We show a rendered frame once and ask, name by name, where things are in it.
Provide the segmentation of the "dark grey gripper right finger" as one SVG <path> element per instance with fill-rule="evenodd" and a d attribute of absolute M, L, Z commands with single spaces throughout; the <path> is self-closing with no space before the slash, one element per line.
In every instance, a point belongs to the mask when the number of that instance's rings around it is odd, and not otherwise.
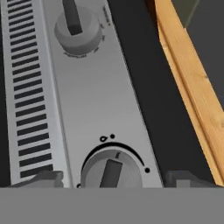
<path fill-rule="evenodd" d="M 166 187 L 173 188 L 205 188 L 216 187 L 216 184 L 212 184 L 205 180 L 199 179 L 192 175 L 189 171 L 168 171 L 165 176 Z"/>

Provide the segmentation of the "wooden cabinet panel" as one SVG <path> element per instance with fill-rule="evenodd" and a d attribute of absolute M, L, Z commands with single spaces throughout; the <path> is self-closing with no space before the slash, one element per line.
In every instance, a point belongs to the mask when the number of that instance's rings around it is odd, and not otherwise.
<path fill-rule="evenodd" d="M 213 177 L 224 186 L 224 110 L 172 1 L 155 0 L 155 5 L 157 21 L 208 143 Z"/>

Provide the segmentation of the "silver stove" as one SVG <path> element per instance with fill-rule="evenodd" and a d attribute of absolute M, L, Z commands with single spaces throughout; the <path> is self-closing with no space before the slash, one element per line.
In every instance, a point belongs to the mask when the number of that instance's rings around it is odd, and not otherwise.
<path fill-rule="evenodd" d="M 214 183 L 144 0 L 74 0 L 99 19 L 100 44 L 66 52 L 62 0 L 0 0 L 0 187 L 63 171 L 66 188 L 96 153 L 130 155 L 141 188 L 168 171 Z"/>

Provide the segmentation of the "grey stove knob with black arc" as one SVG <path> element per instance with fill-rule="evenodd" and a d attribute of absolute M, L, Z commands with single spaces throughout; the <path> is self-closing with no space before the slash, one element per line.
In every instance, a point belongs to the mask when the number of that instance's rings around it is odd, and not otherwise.
<path fill-rule="evenodd" d="M 82 188 L 141 188 L 143 179 L 135 160 L 120 150 L 92 156 L 80 175 Z"/>

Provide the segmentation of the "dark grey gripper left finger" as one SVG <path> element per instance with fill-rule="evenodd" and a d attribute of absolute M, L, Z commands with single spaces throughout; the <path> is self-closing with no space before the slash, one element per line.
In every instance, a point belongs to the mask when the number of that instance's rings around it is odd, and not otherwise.
<path fill-rule="evenodd" d="M 12 185 L 12 188 L 63 188 L 63 171 L 41 171 L 35 177 Z"/>

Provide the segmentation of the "grey stove knob with lettering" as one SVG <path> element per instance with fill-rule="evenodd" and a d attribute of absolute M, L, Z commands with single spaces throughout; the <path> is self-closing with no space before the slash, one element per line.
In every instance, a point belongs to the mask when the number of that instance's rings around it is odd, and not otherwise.
<path fill-rule="evenodd" d="M 62 0 L 63 12 L 54 27 L 56 39 L 72 55 L 92 52 L 102 40 L 102 28 L 97 16 L 74 0 Z"/>

